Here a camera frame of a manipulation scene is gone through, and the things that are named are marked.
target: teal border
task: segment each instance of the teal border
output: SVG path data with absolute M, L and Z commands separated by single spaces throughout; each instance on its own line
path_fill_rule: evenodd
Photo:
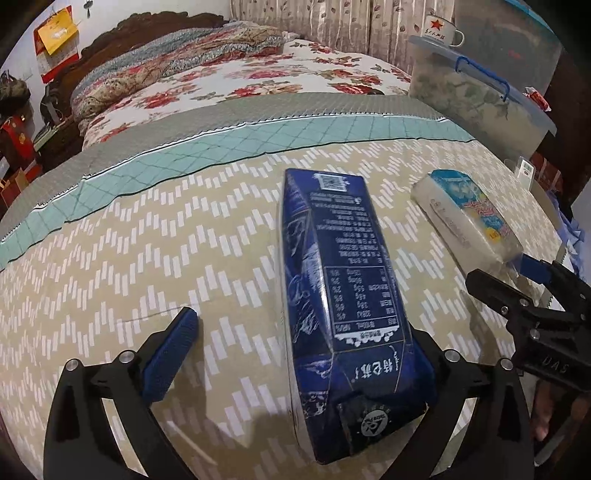
M 468 142 L 466 131 L 446 119 L 368 113 L 307 116 L 262 121 L 204 132 L 137 154 L 36 206 L 0 242 L 0 269 L 56 231 L 162 181 L 217 164 L 319 145 L 370 140 L 427 139 Z

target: wooden headboard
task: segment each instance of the wooden headboard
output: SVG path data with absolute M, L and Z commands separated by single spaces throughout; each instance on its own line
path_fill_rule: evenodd
M 70 115 L 70 97 L 74 88 L 93 69 L 104 62 L 156 38 L 185 28 L 216 28 L 228 23 L 221 15 L 209 13 L 189 17 L 187 12 L 161 12 L 133 14 L 122 20 L 108 32 L 100 35 L 91 45 L 82 50 L 79 61 L 63 69 L 50 84 L 50 96 L 57 108 Z

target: wall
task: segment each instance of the wall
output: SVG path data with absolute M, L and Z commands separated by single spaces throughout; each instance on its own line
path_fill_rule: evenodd
M 157 13 L 168 10 L 188 12 L 189 15 L 211 12 L 223 15 L 224 18 L 230 17 L 230 0 L 94 0 L 94 5 L 90 9 L 90 18 L 86 17 L 86 10 L 83 8 L 85 2 L 86 0 L 56 0 L 53 2 L 29 26 L 0 69 L 0 71 L 9 70 L 14 77 L 22 78 L 27 82 L 31 91 L 31 108 L 33 109 L 33 121 L 27 125 L 31 136 L 36 135 L 43 127 L 39 103 L 45 94 L 45 85 L 41 81 L 37 67 L 33 30 L 52 13 L 52 9 L 59 11 L 68 5 L 72 6 L 74 23 L 78 25 L 80 32 L 78 44 L 80 53 L 101 33 L 116 27 L 117 23 L 133 13 Z

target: carton nutrition label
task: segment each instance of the carton nutrition label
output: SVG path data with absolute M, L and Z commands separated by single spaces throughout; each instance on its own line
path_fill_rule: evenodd
M 398 319 L 367 200 L 327 192 L 312 192 L 310 200 L 334 336 L 355 346 L 387 341 Z

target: curtain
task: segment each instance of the curtain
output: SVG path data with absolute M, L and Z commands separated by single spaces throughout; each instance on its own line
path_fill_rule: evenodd
M 299 33 L 345 52 L 365 53 L 411 73 L 407 50 L 426 14 L 450 20 L 454 0 L 232 0 L 232 16 Z
M 454 0 L 374 0 L 368 55 L 412 73 L 408 37 L 420 35 L 425 15 L 451 20 Z

